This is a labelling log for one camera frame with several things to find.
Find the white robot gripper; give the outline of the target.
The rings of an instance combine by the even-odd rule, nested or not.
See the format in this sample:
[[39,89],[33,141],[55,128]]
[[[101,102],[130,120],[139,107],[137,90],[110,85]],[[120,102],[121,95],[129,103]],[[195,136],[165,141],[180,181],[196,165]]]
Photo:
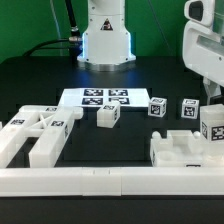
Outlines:
[[224,87],[224,46],[221,37],[208,27],[188,21],[184,28],[183,60],[190,70],[202,75],[207,104],[222,102]]

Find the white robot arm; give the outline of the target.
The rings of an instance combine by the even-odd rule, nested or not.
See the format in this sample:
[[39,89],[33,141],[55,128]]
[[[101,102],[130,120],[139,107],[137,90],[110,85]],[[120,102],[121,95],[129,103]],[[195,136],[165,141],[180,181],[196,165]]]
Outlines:
[[[203,77],[209,103],[224,104],[224,0],[187,0],[184,16],[185,66]],[[125,27],[125,0],[88,0],[88,27],[78,64],[116,71],[135,60]]]

